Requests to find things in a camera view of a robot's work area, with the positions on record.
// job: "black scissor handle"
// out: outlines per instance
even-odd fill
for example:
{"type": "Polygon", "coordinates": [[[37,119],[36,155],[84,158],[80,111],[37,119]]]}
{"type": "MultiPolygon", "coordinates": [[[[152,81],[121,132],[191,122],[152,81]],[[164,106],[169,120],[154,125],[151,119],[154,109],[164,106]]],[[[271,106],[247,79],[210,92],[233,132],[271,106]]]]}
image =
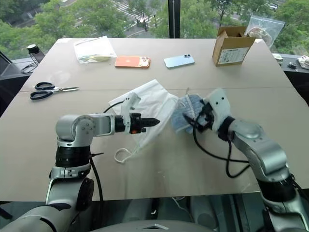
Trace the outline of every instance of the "black scissor handle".
{"type": "Polygon", "coordinates": [[[49,89],[54,89],[55,86],[50,82],[39,82],[36,84],[34,88],[37,90],[49,90],[49,89]]]}
{"type": "Polygon", "coordinates": [[[52,91],[37,91],[30,93],[30,99],[31,100],[38,100],[38,99],[43,99],[47,98],[48,96],[52,95],[52,91]]]}

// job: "glass window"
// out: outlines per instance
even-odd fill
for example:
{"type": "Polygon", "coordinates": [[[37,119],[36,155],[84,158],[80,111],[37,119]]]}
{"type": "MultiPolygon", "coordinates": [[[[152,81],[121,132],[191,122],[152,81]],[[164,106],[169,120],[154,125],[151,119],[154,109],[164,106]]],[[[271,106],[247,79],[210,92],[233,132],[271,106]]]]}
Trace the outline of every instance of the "glass window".
{"type": "Polygon", "coordinates": [[[182,0],[180,37],[216,38],[220,26],[247,26],[252,15],[285,22],[272,52],[308,55],[308,0],[182,0]]]}
{"type": "Polygon", "coordinates": [[[26,46],[37,44],[46,53],[59,38],[161,38],[154,31],[166,23],[165,5],[167,0],[0,1],[0,51],[19,59],[28,57],[26,46]]]}

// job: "beige tabletop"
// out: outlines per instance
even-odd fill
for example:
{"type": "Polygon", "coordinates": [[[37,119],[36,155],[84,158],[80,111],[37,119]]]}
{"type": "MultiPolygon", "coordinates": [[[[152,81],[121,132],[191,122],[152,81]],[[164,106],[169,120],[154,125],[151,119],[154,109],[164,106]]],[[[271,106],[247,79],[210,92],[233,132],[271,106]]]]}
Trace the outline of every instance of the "beige tabletop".
{"type": "MultiPolygon", "coordinates": [[[[254,43],[242,65],[214,66],[212,39],[110,39],[117,55],[145,55],[148,70],[116,69],[114,60],[79,64],[72,43],[56,43],[28,79],[0,119],[0,199],[44,201],[48,174],[55,163],[55,124],[65,114],[102,112],[108,101],[150,80],[157,79],[170,93],[206,96],[223,87],[234,117],[258,122],[268,136],[286,151],[291,172],[298,183],[309,187],[307,134],[309,108],[276,64],[263,42],[254,43]],[[163,58],[190,53],[196,63],[168,70],[163,58]],[[79,91],[55,94],[31,101],[29,91],[40,81],[79,91]]],[[[114,154],[132,148],[133,135],[121,133],[93,140],[91,151],[106,200],[224,194],[257,191],[251,170],[237,179],[225,175],[225,162],[200,151],[192,135],[175,134],[168,123],[160,136],[140,153],[119,164],[114,154]]],[[[220,156],[227,144],[211,131],[199,134],[200,142],[220,156]]],[[[245,159],[233,148],[234,158],[245,159]]],[[[231,172],[242,164],[231,164],[231,172]]],[[[98,199],[95,187],[94,199],[98,199]]]]}

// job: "cardboard box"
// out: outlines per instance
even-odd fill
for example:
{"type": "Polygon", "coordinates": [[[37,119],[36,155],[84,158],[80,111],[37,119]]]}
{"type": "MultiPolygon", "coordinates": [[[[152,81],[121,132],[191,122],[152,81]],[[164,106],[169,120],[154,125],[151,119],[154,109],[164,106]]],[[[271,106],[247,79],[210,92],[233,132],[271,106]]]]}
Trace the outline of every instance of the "cardboard box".
{"type": "Polygon", "coordinates": [[[244,35],[246,27],[221,27],[212,59],[216,66],[241,64],[255,38],[244,35]]]}

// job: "scissors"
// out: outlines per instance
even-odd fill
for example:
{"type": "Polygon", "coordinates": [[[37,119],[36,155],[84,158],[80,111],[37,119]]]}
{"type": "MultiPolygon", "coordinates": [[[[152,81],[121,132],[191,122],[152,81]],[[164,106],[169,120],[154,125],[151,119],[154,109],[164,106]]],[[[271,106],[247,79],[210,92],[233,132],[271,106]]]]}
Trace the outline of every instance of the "scissors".
{"type": "Polygon", "coordinates": [[[47,98],[48,96],[57,92],[79,90],[79,87],[59,88],[49,82],[39,82],[36,84],[34,88],[38,91],[30,93],[31,100],[47,98]]]}

